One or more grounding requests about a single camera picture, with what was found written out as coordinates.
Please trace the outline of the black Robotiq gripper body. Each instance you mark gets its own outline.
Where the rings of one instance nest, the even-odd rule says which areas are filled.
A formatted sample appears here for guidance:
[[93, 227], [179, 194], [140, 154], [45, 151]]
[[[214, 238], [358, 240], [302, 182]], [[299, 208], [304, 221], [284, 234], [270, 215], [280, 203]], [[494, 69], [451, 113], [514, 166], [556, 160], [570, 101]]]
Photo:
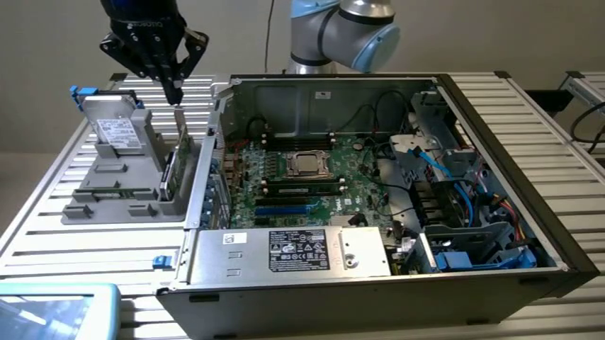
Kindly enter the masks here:
[[112, 58], [140, 77], [174, 77], [184, 18], [176, 14], [143, 21], [111, 20], [111, 29], [118, 41], [108, 51]]

